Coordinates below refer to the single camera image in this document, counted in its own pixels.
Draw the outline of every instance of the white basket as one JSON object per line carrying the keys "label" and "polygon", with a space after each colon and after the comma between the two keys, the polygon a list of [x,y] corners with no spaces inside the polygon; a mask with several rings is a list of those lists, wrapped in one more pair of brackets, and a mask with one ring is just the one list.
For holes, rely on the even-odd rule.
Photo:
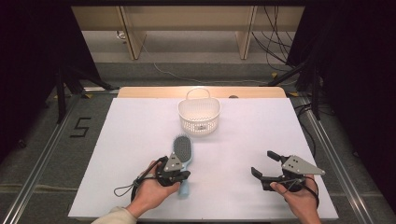
{"label": "white basket", "polygon": [[[206,98],[189,99],[189,94],[195,90],[207,92]],[[195,88],[187,92],[186,100],[178,104],[181,127],[193,136],[204,136],[212,133],[219,126],[220,102],[211,98],[208,90]]]}

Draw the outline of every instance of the gray carpet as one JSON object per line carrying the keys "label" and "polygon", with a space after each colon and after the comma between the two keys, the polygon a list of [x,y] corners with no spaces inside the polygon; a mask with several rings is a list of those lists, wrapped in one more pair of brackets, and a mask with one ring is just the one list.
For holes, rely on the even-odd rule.
{"label": "gray carpet", "polygon": [[[218,83],[213,81],[254,79],[267,82],[272,80],[271,71],[273,71],[264,64],[159,63],[157,65],[163,71],[172,72],[180,77],[210,81],[211,83],[206,83],[206,85],[217,86],[258,86],[260,83],[257,82]],[[155,69],[152,63],[99,63],[97,67],[102,79],[113,86],[203,85],[196,81],[175,78],[161,73]],[[84,86],[93,86],[86,80],[82,83]],[[284,89],[294,91],[292,85],[284,86]],[[79,221],[67,217],[68,210],[74,201],[77,188],[84,176],[106,113],[114,97],[117,95],[96,93],[91,98],[78,100],[66,123],[62,138],[39,180],[39,186],[27,204],[19,223],[79,223]],[[294,106],[301,104],[299,97],[290,99]],[[49,108],[42,109],[35,125],[25,137],[27,147],[16,148],[0,165],[1,217],[4,216],[16,196],[18,186],[23,184],[30,174],[54,129],[57,120],[57,103],[53,95],[49,97],[47,103]],[[353,183],[366,201],[375,223],[396,223],[395,215],[367,174],[361,161],[352,155],[353,148],[337,117],[328,115],[332,112],[327,105],[321,105],[321,107],[325,107],[320,109],[322,111],[320,113],[321,122],[337,153],[342,158]],[[73,138],[71,135],[83,134],[83,130],[75,130],[79,118],[90,118],[80,122],[80,126],[89,127],[89,130],[85,137]],[[301,116],[301,121],[315,138],[316,162],[318,167],[326,171],[323,179],[340,216],[338,220],[326,223],[359,223],[306,114]],[[307,134],[306,139],[312,148],[312,141]],[[48,186],[56,187],[56,189],[49,189]]]}

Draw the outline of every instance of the human hand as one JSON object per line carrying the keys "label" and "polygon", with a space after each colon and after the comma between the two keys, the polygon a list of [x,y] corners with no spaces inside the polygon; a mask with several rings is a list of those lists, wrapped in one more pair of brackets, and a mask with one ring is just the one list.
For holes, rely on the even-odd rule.
{"label": "human hand", "polygon": [[[314,192],[317,192],[318,187],[314,182],[314,176],[306,175],[306,177],[305,185]],[[302,188],[297,192],[291,192],[283,185],[276,182],[271,183],[271,188],[285,198],[286,202],[289,204],[291,212],[293,212],[293,214],[297,216],[303,224],[320,223],[317,211],[317,200],[307,189]]]}
{"label": "human hand", "polygon": [[[161,165],[160,162],[149,171],[149,174],[155,175],[155,170],[159,165]],[[149,209],[159,206],[169,195],[175,193],[179,187],[179,182],[176,182],[174,185],[169,187],[163,187],[156,179],[146,179],[139,186],[134,200],[126,207],[126,209],[134,217],[138,218]]]}

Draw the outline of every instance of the aluminum rail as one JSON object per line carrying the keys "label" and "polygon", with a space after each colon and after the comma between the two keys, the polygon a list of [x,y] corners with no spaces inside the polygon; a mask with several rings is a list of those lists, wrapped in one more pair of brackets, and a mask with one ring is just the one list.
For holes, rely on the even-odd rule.
{"label": "aluminum rail", "polygon": [[[301,102],[303,105],[310,103],[307,97],[302,97]],[[332,145],[332,141],[324,130],[320,120],[317,120],[310,110],[307,111],[307,115],[359,223],[374,223],[373,218],[367,209],[367,205],[359,195],[358,190],[349,177],[346,167],[341,162],[340,157]]]}
{"label": "aluminum rail", "polygon": [[44,170],[50,160],[50,157],[57,147],[58,142],[62,136],[64,131],[64,127],[67,124],[68,118],[72,113],[73,109],[75,108],[80,95],[73,95],[70,99],[69,109],[67,110],[64,119],[57,123],[55,126],[54,131],[52,132],[49,141],[47,142],[46,146],[43,149],[40,157],[35,164],[32,172],[29,174],[28,178],[26,179],[25,183],[23,184],[21,191],[19,192],[18,196],[15,198],[12,205],[9,207],[6,218],[3,220],[3,224],[15,224],[18,223],[23,210],[25,209],[26,205],[29,203],[29,200],[35,190],[35,186],[44,173]]}

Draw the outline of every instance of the blue brush handle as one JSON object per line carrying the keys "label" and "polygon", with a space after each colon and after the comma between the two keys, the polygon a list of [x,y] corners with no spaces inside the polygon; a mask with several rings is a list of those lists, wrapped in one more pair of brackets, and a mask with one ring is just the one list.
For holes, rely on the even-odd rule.
{"label": "blue brush handle", "polygon": [[[186,171],[187,170],[187,164],[184,164],[184,168],[181,169],[181,171]],[[183,180],[183,183],[181,183],[180,188],[178,189],[178,195],[182,197],[187,197],[190,194],[190,188],[189,188],[189,183],[187,180]]]}

